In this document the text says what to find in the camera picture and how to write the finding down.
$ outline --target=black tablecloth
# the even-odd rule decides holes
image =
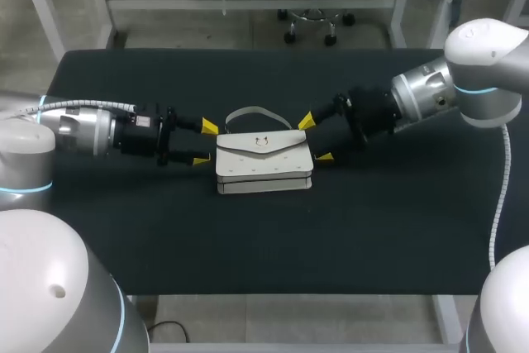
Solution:
[[[68,53],[49,94],[158,100],[221,125],[260,105],[297,123],[354,84],[387,86],[435,50],[109,50]],[[252,129],[252,120],[234,126]],[[512,124],[512,181],[498,258],[529,244],[529,113]],[[313,149],[347,139],[337,118],[310,130]],[[214,150],[176,131],[173,148]],[[129,294],[477,293],[503,174],[499,130],[457,111],[365,153],[318,167],[308,191],[221,196],[214,164],[58,155],[53,213],[77,230]]]

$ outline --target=concrete floor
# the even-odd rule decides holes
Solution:
[[[91,0],[55,0],[70,49],[94,44],[96,21]],[[508,0],[465,0],[462,21],[501,19]],[[436,3],[409,0],[403,29],[408,44],[426,44]],[[384,48],[380,29],[386,12],[358,12],[359,24],[339,28],[336,48]],[[118,29],[126,47],[263,49],[284,48],[287,23],[273,12],[119,12]],[[322,48],[324,31],[302,28],[294,50]],[[56,62],[31,0],[0,0],[0,89],[43,93]],[[475,297],[456,299],[463,326]],[[191,341],[221,342],[438,342],[439,331],[428,297],[388,296],[167,296],[160,297],[152,321],[178,320]],[[182,341],[174,326],[160,328],[156,341]]]

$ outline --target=rolling stool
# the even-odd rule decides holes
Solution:
[[[333,16],[328,16],[321,9],[307,9],[304,12],[297,14],[291,10],[278,10],[278,19],[280,21],[286,21],[288,15],[293,17],[293,21],[290,24],[290,29],[284,34],[284,41],[287,44],[292,44],[296,41],[296,25],[298,21],[308,22],[327,22],[329,24],[329,34],[325,36],[325,45],[332,46],[337,42],[336,38],[336,24],[334,22],[341,15],[341,20],[345,26],[353,26],[355,24],[355,16],[346,10],[341,13],[338,12]]]

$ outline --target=handbag handle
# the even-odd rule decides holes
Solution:
[[[228,116],[226,116],[226,121],[224,122],[226,134],[231,134],[230,130],[228,129],[229,122],[232,122],[234,119],[237,119],[240,116],[251,115],[253,113],[258,113],[260,115],[267,116],[270,119],[274,119],[275,121],[285,125],[289,130],[292,130],[292,126],[289,122],[287,122],[286,119],[282,118],[276,113],[269,111],[268,109],[264,109],[263,107],[242,107],[241,109],[237,109],[236,111],[233,111]]]

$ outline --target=white handbag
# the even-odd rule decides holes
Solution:
[[[312,155],[305,131],[292,130],[282,117],[262,107],[233,112],[226,124],[241,115],[260,113],[290,130],[217,137],[217,187],[220,194],[309,189]]]

